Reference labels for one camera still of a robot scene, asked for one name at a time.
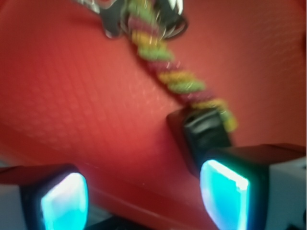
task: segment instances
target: metal clip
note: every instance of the metal clip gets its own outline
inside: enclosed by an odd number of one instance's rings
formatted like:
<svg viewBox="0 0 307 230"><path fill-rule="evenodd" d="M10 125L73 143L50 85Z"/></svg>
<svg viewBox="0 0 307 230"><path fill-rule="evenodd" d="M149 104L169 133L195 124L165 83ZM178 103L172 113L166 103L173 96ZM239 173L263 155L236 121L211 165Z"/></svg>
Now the metal clip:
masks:
<svg viewBox="0 0 307 230"><path fill-rule="evenodd" d="M105 34L109 38L121 35L121 18L125 9L126 0L111 0L96 2L95 0L75 0L96 14L99 14Z"/></svg>

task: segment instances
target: blurry object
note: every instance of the blurry object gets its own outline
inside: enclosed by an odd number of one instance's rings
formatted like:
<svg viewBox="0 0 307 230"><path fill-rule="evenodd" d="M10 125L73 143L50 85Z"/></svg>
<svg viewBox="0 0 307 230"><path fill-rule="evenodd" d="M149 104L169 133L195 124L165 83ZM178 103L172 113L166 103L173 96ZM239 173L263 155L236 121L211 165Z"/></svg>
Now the blurry object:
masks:
<svg viewBox="0 0 307 230"><path fill-rule="evenodd" d="M219 229L306 229L306 148L212 149L206 158L201 195Z"/></svg>
<svg viewBox="0 0 307 230"><path fill-rule="evenodd" d="M86 179L70 164L0 169L0 230L82 230Z"/></svg>

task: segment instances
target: red surface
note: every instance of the red surface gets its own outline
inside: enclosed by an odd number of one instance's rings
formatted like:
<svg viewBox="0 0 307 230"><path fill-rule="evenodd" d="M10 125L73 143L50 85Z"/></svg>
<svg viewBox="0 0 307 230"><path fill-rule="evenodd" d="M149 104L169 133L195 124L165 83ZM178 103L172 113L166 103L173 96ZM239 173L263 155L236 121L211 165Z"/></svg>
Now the red surface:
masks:
<svg viewBox="0 0 307 230"><path fill-rule="evenodd" d="M69 0L0 11L0 146L13 163L76 163L93 201L148 226L214 229L166 125L180 108L123 37ZM226 98L237 145L306 145L306 3L188 0L170 47Z"/></svg>

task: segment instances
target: multicolored braided lanyard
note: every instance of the multicolored braided lanyard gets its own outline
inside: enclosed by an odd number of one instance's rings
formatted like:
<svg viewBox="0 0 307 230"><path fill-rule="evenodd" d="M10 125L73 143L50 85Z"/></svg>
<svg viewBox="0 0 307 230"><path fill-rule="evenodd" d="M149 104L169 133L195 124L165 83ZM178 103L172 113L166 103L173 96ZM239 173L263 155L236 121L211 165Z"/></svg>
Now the multicolored braided lanyard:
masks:
<svg viewBox="0 0 307 230"><path fill-rule="evenodd" d="M227 103L215 96L212 90L199 81L193 73L181 67L181 63L175 61L174 55L168 50L165 42L169 28L159 23L159 3L167 3L167 0L121 0L124 3L121 11L116 13L107 11L119 1L113 0L109 7L97 4L94 0L90 3L86 0L77 0L94 12L99 12L105 27L106 34L118 35L120 31L113 28L113 33L106 30L110 23L121 21L121 28L130 37L138 48L138 55L147 62L150 71L154 72L159 81L165 84L174 96L179 97L186 106L193 109L215 108L219 111L225 130L232 132L237 127L235 117L229 111Z"/></svg>

